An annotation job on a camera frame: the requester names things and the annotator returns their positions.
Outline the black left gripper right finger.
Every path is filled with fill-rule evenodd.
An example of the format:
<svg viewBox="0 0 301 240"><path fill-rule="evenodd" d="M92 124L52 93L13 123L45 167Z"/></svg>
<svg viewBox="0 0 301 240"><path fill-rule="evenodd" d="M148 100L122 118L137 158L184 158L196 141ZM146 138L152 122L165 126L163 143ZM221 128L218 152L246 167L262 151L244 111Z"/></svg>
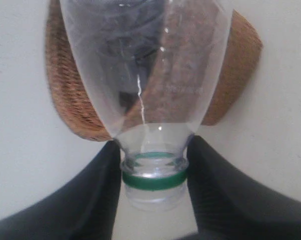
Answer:
<svg viewBox="0 0 301 240"><path fill-rule="evenodd" d="M252 179L203 138L187 148L191 240L301 240L301 202Z"/></svg>

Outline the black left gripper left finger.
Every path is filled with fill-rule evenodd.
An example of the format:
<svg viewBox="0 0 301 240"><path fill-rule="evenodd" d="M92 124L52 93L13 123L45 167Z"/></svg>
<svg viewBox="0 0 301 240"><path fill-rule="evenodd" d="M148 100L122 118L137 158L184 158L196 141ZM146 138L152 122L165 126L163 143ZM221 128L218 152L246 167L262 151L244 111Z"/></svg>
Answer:
<svg viewBox="0 0 301 240"><path fill-rule="evenodd" d="M109 141L63 187L0 220L0 240L110 240L121 191L120 149Z"/></svg>

